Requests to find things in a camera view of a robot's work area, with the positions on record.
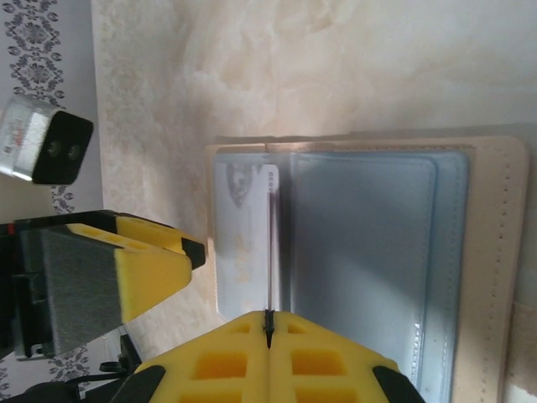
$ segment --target marble surface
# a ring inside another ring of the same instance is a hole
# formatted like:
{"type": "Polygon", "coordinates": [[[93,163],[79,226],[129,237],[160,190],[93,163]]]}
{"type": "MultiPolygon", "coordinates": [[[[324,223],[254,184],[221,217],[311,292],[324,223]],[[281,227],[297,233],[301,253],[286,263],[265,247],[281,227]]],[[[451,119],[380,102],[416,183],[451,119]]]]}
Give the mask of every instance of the marble surface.
{"type": "MultiPolygon", "coordinates": [[[[105,207],[200,238],[204,148],[222,138],[537,123],[534,1],[92,0],[92,7],[105,207]]],[[[536,273],[528,263],[524,275],[536,273]]],[[[222,323],[214,292],[206,266],[132,323],[143,353],[222,323]],[[170,330],[147,330],[157,326],[170,330]]],[[[524,289],[537,307],[530,294],[524,289]]]]}

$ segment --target black rubber tip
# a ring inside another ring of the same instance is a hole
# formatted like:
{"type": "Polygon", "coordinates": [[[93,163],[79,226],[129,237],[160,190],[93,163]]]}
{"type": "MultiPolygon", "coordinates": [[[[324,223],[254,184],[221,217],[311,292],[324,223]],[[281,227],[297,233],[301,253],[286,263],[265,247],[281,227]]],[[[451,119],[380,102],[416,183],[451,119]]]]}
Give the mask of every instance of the black rubber tip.
{"type": "Polygon", "coordinates": [[[128,377],[110,403],[149,403],[165,373],[164,367],[154,365],[128,377]]]}
{"type": "Polygon", "coordinates": [[[383,366],[373,368],[373,373],[389,403],[425,403],[418,390],[403,374],[383,366]]]}
{"type": "Polygon", "coordinates": [[[205,245],[187,238],[181,239],[183,250],[192,262],[192,269],[205,264],[205,245]]]}
{"type": "Polygon", "coordinates": [[[265,326],[263,327],[267,336],[267,348],[272,346],[272,336],[274,335],[274,311],[265,310],[265,326]]]}

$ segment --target patterned fabric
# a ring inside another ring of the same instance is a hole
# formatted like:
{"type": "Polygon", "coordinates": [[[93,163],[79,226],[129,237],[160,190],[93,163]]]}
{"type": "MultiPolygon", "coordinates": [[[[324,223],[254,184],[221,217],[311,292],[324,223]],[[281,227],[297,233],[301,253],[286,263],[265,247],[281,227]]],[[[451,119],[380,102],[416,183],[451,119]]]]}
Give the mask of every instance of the patterned fabric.
{"type": "MultiPolygon", "coordinates": [[[[0,50],[15,57],[9,64],[11,77],[17,85],[13,93],[27,94],[57,107],[62,107],[61,100],[65,97],[64,72],[60,68],[62,54],[58,46],[61,44],[60,31],[56,27],[59,21],[57,0],[11,0],[3,2],[0,13],[8,16],[4,23],[3,33],[10,38],[6,50],[0,50]]],[[[68,186],[53,186],[52,200],[57,214],[75,211],[75,197],[68,186]]],[[[0,400],[21,393],[34,384],[48,380],[68,380],[90,373],[90,357],[88,347],[84,346],[60,357],[34,363],[19,363],[9,356],[0,361],[0,400]],[[32,377],[26,381],[22,390],[12,388],[14,381],[23,381],[16,373],[32,367],[32,377]]]]}

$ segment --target white card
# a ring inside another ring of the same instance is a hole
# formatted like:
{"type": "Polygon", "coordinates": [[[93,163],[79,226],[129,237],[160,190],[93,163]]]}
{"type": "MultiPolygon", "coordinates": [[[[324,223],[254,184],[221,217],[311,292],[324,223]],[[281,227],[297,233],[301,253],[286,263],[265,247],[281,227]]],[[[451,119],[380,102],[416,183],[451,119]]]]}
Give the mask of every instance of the white card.
{"type": "Polygon", "coordinates": [[[227,320],[266,309],[269,290],[273,293],[272,308],[279,307],[279,287],[274,283],[269,287],[271,257],[273,281],[279,282],[277,214],[273,214],[273,242],[269,242],[269,193],[273,192],[274,205],[278,206],[278,189],[276,165],[214,166],[217,304],[227,320]]]}

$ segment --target yellow foam clamp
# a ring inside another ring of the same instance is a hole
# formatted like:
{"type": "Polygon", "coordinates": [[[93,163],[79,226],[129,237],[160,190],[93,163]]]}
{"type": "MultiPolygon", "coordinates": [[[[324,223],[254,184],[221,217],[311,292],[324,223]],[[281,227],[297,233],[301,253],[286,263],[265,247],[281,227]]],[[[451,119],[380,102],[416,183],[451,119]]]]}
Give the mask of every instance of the yellow foam clamp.
{"type": "Polygon", "coordinates": [[[200,243],[200,241],[197,241],[177,228],[166,227],[156,222],[143,220],[142,218],[117,216],[116,225],[119,235],[150,243],[178,254],[185,254],[182,247],[182,238],[200,243]]]}
{"type": "Polygon", "coordinates": [[[114,258],[123,323],[133,320],[190,283],[190,259],[177,249],[177,244],[167,243],[169,247],[165,248],[166,238],[159,236],[162,231],[128,229],[122,234],[115,234],[85,224],[67,224],[67,227],[72,233],[117,246],[114,258]],[[129,231],[137,236],[125,236],[129,231]]]}
{"type": "Polygon", "coordinates": [[[143,363],[165,374],[150,403],[388,403],[373,367],[394,361],[292,313],[239,317],[143,363]]]}

